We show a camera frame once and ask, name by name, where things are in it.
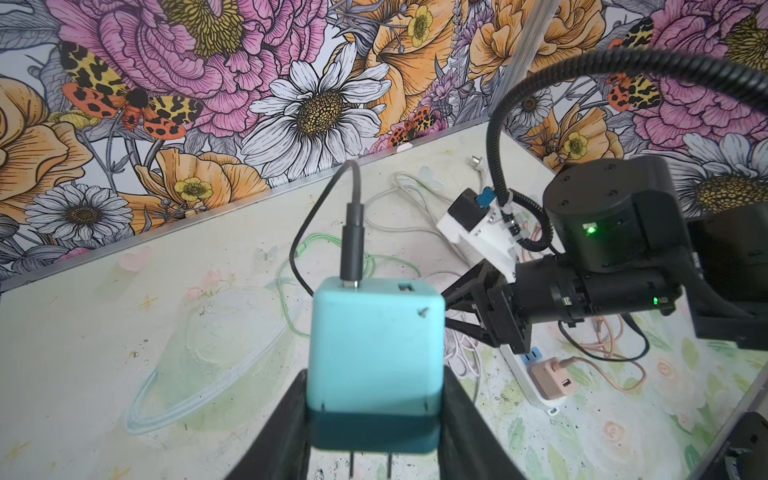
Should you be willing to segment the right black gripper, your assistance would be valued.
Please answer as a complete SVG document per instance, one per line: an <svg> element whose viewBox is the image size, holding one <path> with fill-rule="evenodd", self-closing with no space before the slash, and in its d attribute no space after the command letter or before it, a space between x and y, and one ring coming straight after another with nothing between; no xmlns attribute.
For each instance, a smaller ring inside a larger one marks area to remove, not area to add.
<svg viewBox="0 0 768 480"><path fill-rule="evenodd" d="M447 310L485 312L485 328L445 318L447 329L493 348L531 350L532 327L588 318L659 310L670 314L681 284L658 268L597 273L576 267L564 256L546 255L516 266L509 281L481 260L443 292Z"/></svg>

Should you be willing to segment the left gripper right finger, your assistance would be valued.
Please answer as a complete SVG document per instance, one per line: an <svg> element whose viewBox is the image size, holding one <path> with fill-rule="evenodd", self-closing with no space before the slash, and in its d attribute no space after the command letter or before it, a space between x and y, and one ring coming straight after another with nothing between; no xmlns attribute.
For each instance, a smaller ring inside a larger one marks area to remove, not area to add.
<svg viewBox="0 0 768 480"><path fill-rule="evenodd" d="M524 480L453 371L444 368L441 432L437 448L441 480Z"/></svg>

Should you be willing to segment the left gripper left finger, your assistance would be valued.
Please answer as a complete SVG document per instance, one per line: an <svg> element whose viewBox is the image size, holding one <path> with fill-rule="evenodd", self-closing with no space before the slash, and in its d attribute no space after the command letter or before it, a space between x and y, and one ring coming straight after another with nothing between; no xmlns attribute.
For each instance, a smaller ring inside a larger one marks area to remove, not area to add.
<svg viewBox="0 0 768 480"><path fill-rule="evenodd" d="M307 370L301 370L226 480L307 478L311 446L306 408Z"/></svg>

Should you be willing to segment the white blue power strip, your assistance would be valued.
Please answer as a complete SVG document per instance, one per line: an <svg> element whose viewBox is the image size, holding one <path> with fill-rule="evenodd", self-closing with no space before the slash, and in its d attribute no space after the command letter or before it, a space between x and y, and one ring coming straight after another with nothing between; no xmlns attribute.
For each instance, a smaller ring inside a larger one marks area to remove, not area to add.
<svg viewBox="0 0 768 480"><path fill-rule="evenodd" d="M560 407L565 403L565 399L546 399L539 391L529 372L531 366L544 361L541 350L533 347L528 353L515 354L509 345L503 345L499 348L499 351L511 369L527 401L550 417L558 415Z"/></svg>

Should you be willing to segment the teal green charger plug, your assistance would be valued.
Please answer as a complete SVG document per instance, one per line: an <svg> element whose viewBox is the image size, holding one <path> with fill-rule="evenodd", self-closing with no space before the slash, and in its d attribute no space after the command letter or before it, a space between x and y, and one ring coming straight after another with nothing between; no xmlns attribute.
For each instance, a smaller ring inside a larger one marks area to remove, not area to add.
<svg viewBox="0 0 768 480"><path fill-rule="evenodd" d="M328 278L312 305L306 406L320 450L426 454L441 432L445 300L422 280Z"/></svg>

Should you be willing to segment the pink charger plug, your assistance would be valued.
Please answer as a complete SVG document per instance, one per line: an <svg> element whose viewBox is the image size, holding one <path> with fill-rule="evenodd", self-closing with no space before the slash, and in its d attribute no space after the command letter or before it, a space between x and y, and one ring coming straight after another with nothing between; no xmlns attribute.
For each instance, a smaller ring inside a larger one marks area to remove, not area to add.
<svg viewBox="0 0 768 480"><path fill-rule="evenodd" d="M547 400L565 398L578 391L566 366L556 357L532 364L528 372L539 393Z"/></svg>

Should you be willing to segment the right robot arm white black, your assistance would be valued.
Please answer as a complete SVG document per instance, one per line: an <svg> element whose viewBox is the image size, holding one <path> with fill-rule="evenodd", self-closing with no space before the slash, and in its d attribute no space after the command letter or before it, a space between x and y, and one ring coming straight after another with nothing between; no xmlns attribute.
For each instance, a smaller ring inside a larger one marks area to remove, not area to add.
<svg viewBox="0 0 768 480"><path fill-rule="evenodd" d="M766 204L687 220L658 156L567 167L541 201L466 190L441 227L481 256L443 293L476 322L446 325L491 347L525 354L537 324L633 324L638 312L672 314L680 298L699 338L767 347Z"/></svg>

